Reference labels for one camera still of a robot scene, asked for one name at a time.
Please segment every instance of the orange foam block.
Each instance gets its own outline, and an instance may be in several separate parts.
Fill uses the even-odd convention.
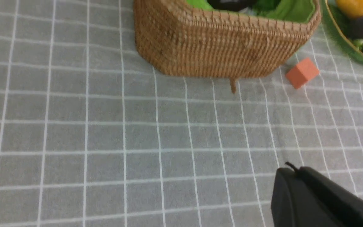
[[[305,58],[293,67],[285,76],[295,89],[311,81],[319,74],[319,70],[310,58]]]

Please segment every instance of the wicker basket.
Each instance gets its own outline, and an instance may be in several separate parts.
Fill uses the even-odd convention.
[[[286,62],[320,23],[307,24],[192,8],[186,0],[134,0],[138,53],[170,76],[265,77]]]

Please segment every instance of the grid pattern tablecloth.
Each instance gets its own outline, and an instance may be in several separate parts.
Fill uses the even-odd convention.
[[[272,227],[285,161],[363,199],[363,66],[323,27],[232,95],[139,57],[132,0],[0,0],[0,227]]]

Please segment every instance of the dark item in basket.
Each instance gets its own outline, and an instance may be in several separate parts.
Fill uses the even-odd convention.
[[[247,7],[252,7],[257,0],[207,0],[217,10],[239,12]]]
[[[275,227],[363,227],[363,200],[318,171],[279,168],[271,211]]]
[[[257,0],[256,4],[253,5],[253,9],[258,12],[275,10],[281,0]]]

